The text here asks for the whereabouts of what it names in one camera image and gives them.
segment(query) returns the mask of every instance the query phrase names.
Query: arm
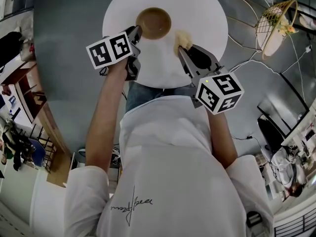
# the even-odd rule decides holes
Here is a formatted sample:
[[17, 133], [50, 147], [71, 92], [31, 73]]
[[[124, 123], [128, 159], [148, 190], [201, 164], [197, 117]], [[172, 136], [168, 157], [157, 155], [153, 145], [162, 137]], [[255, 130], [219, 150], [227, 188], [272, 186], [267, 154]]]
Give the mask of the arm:
[[127, 76], [124, 59], [109, 67], [86, 139], [86, 166], [108, 172], [117, 123], [119, 102]]
[[226, 169], [235, 159], [237, 151], [227, 125], [224, 113], [213, 115], [207, 112], [211, 129], [212, 154]]

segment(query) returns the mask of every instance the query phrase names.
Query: hanging basket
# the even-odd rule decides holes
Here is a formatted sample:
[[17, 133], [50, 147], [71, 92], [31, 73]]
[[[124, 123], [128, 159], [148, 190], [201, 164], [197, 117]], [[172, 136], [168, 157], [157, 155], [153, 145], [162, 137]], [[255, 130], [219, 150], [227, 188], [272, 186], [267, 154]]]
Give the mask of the hanging basket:
[[[263, 39], [261, 49], [263, 48], [262, 51], [262, 59], [266, 58], [266, 51], [267, 47], [269, 45], [272, 45], [273, 43], [271, 42], [272, 37], [274, 36], [275, 38], [278, 33], [279, 25], [281, 21], [285, 18], [285, 13], [287, 10], [291, 7], [295, 7], [295, 14], [293, 17], [292, 22], [289, 22], [289, 26], [292, 27], [294, 20], [296, 18], [297, 14], [297, 0], [289, 0], [281, 3], [277, 3], [270, 8], [268, 8], [260, 17], [258, 23], [255, 26], [256, 29], [256, 35], [258, 37], [258, 42], [259, 42], [259, 37]], [[284, 38], [281, 38], [279, 41], [279, 46], [281, 45], [282, 41]]]

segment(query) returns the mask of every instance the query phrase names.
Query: wire basket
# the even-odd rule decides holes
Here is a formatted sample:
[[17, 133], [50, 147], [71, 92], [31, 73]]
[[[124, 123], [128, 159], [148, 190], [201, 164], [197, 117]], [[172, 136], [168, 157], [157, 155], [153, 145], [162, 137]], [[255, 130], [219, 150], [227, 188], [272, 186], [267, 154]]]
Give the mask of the wire basket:
[[268, 8], [260, 17], [258, 23], [255, 26], [256, 35], [266, 34], [265, 40], [262, 46], [262, 59], [265, 59], [265, 52], [269, 45], [272, 36], [278, 32], [278, 26], [280, 25], [285, 13], [291, 6], [295, 6], [295, 14], [292, 22], [289, 22], [289, 26], [292, 26], [297, 14], [297, 0], [289, 0], [281, 3], [277, 3]]

